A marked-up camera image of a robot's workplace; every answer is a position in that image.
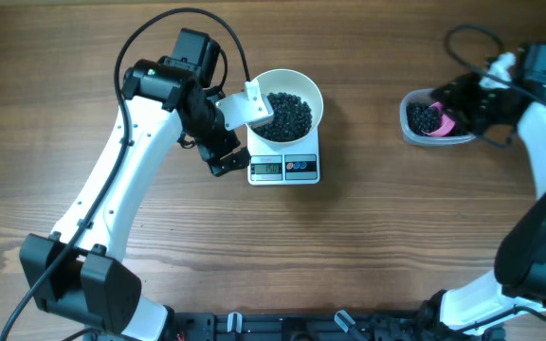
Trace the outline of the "white bowl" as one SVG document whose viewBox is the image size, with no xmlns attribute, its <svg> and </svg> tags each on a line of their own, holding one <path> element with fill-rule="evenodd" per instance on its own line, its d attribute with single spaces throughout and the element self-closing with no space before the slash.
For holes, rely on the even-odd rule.
<svg viewBox="0 0 546 341">
<path fill-rule="evenodd" d="M 266 97 L 269 93 L 278 92 L 301 97 L 312 109 L 312 128 L 309 133 L 318 129 L 323 118 L 324 101 L 318 86 L 309 77 L 291 69 L 273 69 L 257 76 L 255 80 L 260 84 L 261 92 Z M 247 125 L 247 131 L 253 129 Z"/>
</svg>

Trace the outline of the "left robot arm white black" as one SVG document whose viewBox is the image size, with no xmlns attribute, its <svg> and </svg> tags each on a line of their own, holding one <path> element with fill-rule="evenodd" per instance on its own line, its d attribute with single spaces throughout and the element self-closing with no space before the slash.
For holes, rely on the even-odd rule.
<svg viewBox="0 0 546 341">
<path fill-rule="evenodd" d="M 84 325 L 131 340 L 171 340 L 174 313 L 142 293 L 123 264 L 144 195 L 168 151 L 190 136 L 212 174 L 243 169 L 246 147 L 235 129 L 270 117 L 260 84 L 215 97 L 209 72 L 172 59 L 138 61 L 116 86 L 118 117 L 76 202 L 46 237 L 29 235 L 20 261 L 27 301 Z"/>
</svg>

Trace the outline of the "pink scoop blue handle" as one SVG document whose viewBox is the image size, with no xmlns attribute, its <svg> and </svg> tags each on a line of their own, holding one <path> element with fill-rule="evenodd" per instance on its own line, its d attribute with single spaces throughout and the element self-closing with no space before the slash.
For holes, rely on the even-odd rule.
<svg viewBox="0 0 546 341">
<path fill-rule="evenodd" d="M 451 131 L 454 129 L 456 122 L 450 118 L 447 114 L 444 113 L 444 106 L 441 102 L 437 101 L 430 105 L 430 108 L 434 108 L 438 111 L 438 113 L 441 115 L 441 122 L 440 127 L 433 131 L 428 133 L 428 136 L 431 137 L 444 137 L 451 133 Z"/>
</svg>

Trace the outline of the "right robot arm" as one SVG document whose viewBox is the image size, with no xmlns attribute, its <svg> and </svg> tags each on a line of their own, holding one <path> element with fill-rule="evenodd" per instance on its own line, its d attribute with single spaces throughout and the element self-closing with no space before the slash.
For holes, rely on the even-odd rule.
<svg viewBox="0 0 546 341">
<path fill-rule="evenodd" d="M 481 335 L 521 314 L 546 321 L 546 43 L 501 54 L 487 70 L 474 68 L 431 96 L 473 135 L 511 126 L 526 147 L 537 195 L 502 240 L 493 270 L 444 292 L 440 323 Z"/>
</svg>

